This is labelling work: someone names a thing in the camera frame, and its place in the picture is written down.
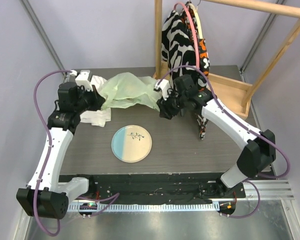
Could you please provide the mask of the light green plastic bag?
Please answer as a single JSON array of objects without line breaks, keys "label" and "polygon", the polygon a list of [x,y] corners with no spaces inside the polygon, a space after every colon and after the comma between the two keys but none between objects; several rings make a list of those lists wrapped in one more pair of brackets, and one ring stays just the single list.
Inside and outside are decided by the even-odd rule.
[{"label": "light green plastic bag", "polygon": [[159,111],[157,101],[162,95],[154,91],[156,81],[150,76],[138,77],[130,72],[115,75],[98,90],[105,99],[101,109],[127,109],[135,105],[144,105]]}]

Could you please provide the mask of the beige and blue ceramic plate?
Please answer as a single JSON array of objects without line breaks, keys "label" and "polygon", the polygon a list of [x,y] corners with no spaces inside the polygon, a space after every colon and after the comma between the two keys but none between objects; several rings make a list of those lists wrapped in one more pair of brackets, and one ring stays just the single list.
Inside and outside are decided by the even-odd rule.
[{"label": "beige and blue ceramic plate", "polygon": [[127,125],[113,135],[111,150],[124,163],[137,163],[145,159],[152,149],[152,137],[143,127]]}]

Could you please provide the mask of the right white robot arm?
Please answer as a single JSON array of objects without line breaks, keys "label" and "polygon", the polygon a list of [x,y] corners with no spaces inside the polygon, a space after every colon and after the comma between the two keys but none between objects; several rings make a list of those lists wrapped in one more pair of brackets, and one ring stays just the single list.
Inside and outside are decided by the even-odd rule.
[{"label": "right white robot arm", "polygon": [[275,135],[270,130],[261,131],[242,120],[210,89],[199,91],[190,75],[176,78],[173,85],[160,79],[154,90],[162,94],[157,101],[160,117],[170,120],[183,109],[192,110],[213,122],[241,149],[234,166],[221,175],[215,186],[220,197],[228,197],[237,184],[255,177],[276,159]]}]

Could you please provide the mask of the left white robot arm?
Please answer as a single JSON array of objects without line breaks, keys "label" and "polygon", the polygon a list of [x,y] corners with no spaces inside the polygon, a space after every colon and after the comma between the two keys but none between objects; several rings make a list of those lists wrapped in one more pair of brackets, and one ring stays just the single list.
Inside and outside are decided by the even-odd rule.
[{"label": "left white robot arm", "polygon": [[97,193],[91,175],[77,174],[59,186],[65,154],[85,111],[98,111],[105,99],[90,83],[66,82],[59,85],[55,109],[48,117],[49,135],[36,171],[25,188],[19,188],[16,199],[28,216],[35,211],[41,218],[61,220],[69,203],[80,196],[90,200]]}]

